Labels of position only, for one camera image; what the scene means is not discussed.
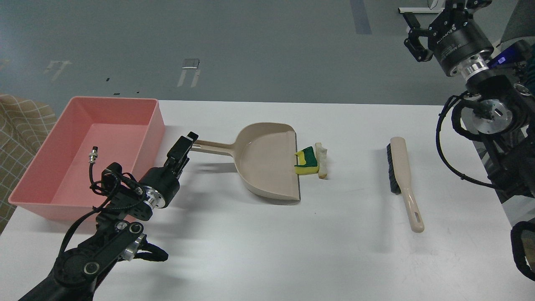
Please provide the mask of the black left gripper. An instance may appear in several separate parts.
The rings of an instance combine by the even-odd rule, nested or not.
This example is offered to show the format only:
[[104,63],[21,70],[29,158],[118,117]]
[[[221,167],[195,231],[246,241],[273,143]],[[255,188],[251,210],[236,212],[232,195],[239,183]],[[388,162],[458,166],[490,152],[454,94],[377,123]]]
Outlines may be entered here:
[[145,203],[151,208],[168,207],[178,193],[179,178],[189,162],[189,151],[198,137],[195,132],[181,136],[168,151],[167,164],[149,169],[139,181],[145,189]]

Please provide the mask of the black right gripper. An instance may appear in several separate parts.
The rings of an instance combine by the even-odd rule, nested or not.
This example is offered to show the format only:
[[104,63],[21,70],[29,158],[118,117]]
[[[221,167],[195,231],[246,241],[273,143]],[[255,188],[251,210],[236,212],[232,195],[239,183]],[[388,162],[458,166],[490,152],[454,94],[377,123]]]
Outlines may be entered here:
[[[445,0],[443,11],[432,21],[430,28],[421,27],[412,12],[403,12],[403,19],[409,27],[404,46],[418,62],[430,61],[436,57],[448,77],[455,76],[457,65],[480,54],[488,59],[494,48],[473,19],[473,14],[490,6],[492,0]],[[428,49],[422,45],[421,37],[428,38]]]

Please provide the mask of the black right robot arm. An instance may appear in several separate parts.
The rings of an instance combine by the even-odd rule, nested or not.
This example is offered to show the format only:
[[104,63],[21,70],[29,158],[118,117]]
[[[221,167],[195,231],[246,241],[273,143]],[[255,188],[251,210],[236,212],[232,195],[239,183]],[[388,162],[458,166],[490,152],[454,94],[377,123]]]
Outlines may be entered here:
[[[438,0],[439,8],[399,8],[407,23],[404,46],[418,62],[435,59],[445,76],[461,76],[466,91],[447,99],[436,125],[436,150],[462,180],[492,188],[503,198],[534,198],[534,46],[518,40],[496,46],[474,14],[490,0]],[[462,137],[483,145],[489,182],[455,169],[445,158],[440,132],[447,115]]]

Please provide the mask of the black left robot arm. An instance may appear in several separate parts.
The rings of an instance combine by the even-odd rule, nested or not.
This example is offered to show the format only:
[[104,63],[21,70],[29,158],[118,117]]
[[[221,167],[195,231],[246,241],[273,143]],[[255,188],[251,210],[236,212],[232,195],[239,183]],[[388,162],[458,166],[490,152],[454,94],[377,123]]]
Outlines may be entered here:
[[147,242],[142,222],[151,219],[156,208],[168,207],[178,193],[180,176],[197,139],[193,132],[181,136],[163,166],[149,169],[140,180],[114,162],[94,181],[99,150],[94,146],[89,154],[90,189],[105,200],[69,227],[50,273],[21,300],[91,301],[117,263],[166,261],[166,251]]

